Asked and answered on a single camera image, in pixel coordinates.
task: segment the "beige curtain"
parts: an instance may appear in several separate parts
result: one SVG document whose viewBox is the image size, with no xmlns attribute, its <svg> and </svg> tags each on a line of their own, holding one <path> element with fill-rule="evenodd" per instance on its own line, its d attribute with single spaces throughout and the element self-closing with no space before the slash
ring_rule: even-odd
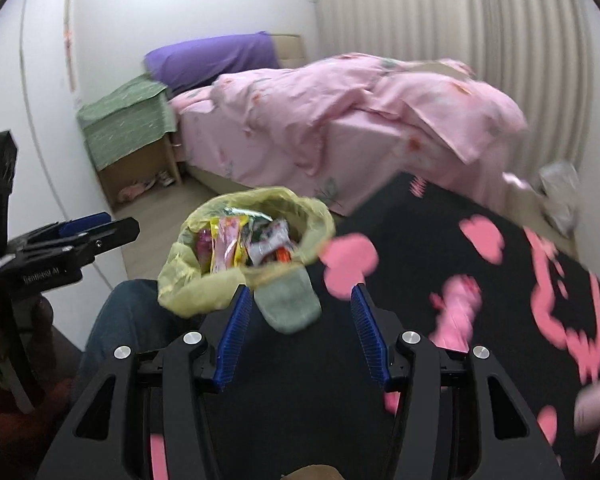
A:
<svg viewBox="0 0 600 480">
<path fill-rule="evenodd" d="M 511 169 L 582 156 L 591 87 L 579 0 L 316 0 L 329 54 L 452 57 L 515 99 L 530 131 Z"/>
</svg>

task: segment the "crumpled comforter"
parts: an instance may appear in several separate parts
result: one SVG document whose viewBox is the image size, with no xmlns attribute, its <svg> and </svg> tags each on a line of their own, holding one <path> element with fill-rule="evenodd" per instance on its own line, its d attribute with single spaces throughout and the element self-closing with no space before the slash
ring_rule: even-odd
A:
<svg viewBox="0 0 600 480">
<path fill-rule="evenodd" d="M 430 72 L 436 64 L 448 70 Z M 354 108 L 417 126 L 470 164 L 496 137 L 526 129 L 511 98 L 470 75 L 459 61 L 344 54 L 294 70 L 222 75 L 210 98 L 247 131 L 268 135 L 309 175 L 320 168 L 323 126 Z"/>
</svg>

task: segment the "yellow plastic bag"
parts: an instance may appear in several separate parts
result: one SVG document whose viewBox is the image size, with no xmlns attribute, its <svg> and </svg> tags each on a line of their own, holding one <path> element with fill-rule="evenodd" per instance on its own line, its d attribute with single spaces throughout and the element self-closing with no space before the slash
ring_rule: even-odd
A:
<svg viewBox="0 0 600 480">
<path fill-rule="evenodd" d="M 300 239 L 291 263 L 260 267 L 232 267 L 202 275 L 193 251 L 196 234 L 211 218 L 225 216 L 225 207 L 261 211 L 272 218 L 285 218 L 289 232 Z M 292 268 L 314 263 L 323 245 L 333 237 L 335 225 L 327 206 L 315 198 L 299 197 L 286 187 L 264 187 L 218 196 L 196 209 L 180 229 L 158 276 L 158 302 L 180 317 L 191 317 L 229 306 L 238 285 L 251 289 L 269 283 Z"/>
</svg>

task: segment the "blue jeans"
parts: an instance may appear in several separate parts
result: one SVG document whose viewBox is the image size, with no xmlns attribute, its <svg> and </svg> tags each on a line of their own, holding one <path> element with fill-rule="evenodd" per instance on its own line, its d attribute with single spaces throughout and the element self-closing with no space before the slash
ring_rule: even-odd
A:
<svg viewBox="0 0 600 480">
<path fill-rule="evenodd" d="M 158 304 L 158 283 L 129 280 L 107 298 L 87 340 L 74 381 L 75 402 L 107 358 L 121 345 L 134 352 L 164 348 L 179 335 L 199 328 L 202 316 L 182 319 Z"/>
</svg>

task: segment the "trash bag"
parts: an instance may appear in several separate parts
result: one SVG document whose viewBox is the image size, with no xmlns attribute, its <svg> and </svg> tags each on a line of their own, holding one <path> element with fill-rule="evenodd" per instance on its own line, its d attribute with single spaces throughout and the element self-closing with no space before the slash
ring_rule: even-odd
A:
<svg viewBox="0 0 600 480">
<path fill-rule="evenodd" d="M 209 220 L 225 216 L 225 207 L 261 211 L 272 218 L 285 218 L 293 238 L 300 240 L 290 263 L 273 262 L 260 267 L 232 267 L 204 274 L 193 247 L 197 233 Z M 180 317 L 192 317 L 229 306 L 235 289 L 256 289 L 289 270 L 314 263 L 323 245 L 335 233 L 333 217 L 323 202 L 299 197 L 285 187 L 265 187 L 218 196 L 196 209 L 180 229 L 160 275 L 158 302 Z"/>
<path fill-rule="evenodd" d="M 542 207 L 549 223 L 566 237 L 578 224 L 578 188 L 580 179 L 573 164 L 566 160 L 540 169 Z"/>
</svg>

